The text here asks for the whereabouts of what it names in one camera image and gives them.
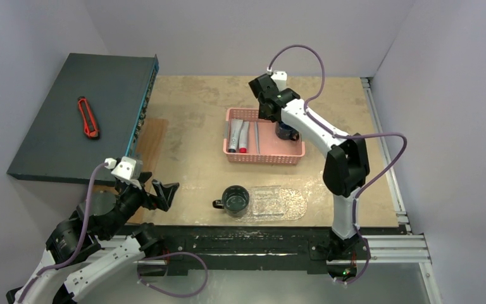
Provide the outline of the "pink plastic basket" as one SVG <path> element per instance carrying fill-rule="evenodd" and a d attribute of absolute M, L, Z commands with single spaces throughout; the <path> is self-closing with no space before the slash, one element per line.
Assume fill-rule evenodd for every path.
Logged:
<path fill-rule="evenodd" d="M 250 122 L 247 153 L 229 153 L 227 151 L 230 136 L 231 119 L 241 119 Z M 256 154 L 254 137 L 254 122 L 259 125 L 260 154 Z M 305 143 L 302 140 L 281 140 L 275 134 L 275 123 L 258 118 L 257 108 L 229 108 L 225 118 L 225 135 L 222 150 L 229 162 L 254 163 L 270 165 L 296 165 L 306 154 Z"/>

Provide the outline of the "dark green mug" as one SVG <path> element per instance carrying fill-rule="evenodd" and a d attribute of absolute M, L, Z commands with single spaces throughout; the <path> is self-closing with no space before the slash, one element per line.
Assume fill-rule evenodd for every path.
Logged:
<path fill-rule="evenodd" d="M 247 213 L 250 195 L 246 188 L 233 185 L 224 190 L 221 199 L 212 202 L 212 207 L 224 210 L 229 216 L 239 218 Z"/>

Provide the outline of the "clear plastic soap dish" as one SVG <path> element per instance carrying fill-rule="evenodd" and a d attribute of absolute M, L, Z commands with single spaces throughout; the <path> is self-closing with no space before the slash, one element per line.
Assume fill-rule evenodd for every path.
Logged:
<path fill-rule="evenodd" d="M 285 203 L 280 186 L 259 186 L 250 189 L 250 213 L 257 219 L 280 218 L 285 214 Z"/>

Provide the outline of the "clear textured oval tray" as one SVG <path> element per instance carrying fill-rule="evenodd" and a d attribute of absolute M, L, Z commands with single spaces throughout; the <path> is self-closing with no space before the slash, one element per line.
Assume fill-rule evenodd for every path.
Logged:
<path fill-rule="evenodd" d="M 293 221 L 302 218 L 307 210 L 307 200 L 303 194 L 293 188 L 281 187 L 280 195 L 285 203 L 286 212 L 284 216 L 280 218 L 255 218 L 251 216 L 250 207 L 247 209 L 247 213 L 238 219 L 239 222 L 278 222 L 278 221 Z"/>

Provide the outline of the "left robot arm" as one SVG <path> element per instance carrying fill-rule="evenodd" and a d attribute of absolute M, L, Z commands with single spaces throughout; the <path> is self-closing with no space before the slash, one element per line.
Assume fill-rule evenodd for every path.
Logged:
<path fill-rule="evenodd" d="M 154 194 L 144 183 L 150 172 L 136 178 L 137 185 L 117 179 L 113 191 L 89 188 L 84 202 L 60 222 L 48 237 L 39 265 L 27 283 L 6 293 L 8 303 L 78 303 L 92 288 L 143 258 L 155 259 L 166 251 L 152 223 L 138 225 L 114 249 L 86 265 L 142 207 L 168 211 L 179 183 L 153 180 Z"/>

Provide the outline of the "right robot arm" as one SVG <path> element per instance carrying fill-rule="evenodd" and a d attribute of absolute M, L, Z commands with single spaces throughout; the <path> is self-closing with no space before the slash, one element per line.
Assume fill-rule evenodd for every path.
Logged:
<path fill-rule="evenodd" d="M 268 74 L 249 82 L 259 103 L 259 118 L 292 127 L 325 159 L 323 182 L 333 195 L 330 250 L 344 258 L 358 241 L 358 191 L 370 173 L 366 142 L 334 127 L 290 88 L 281 89 Z"/>

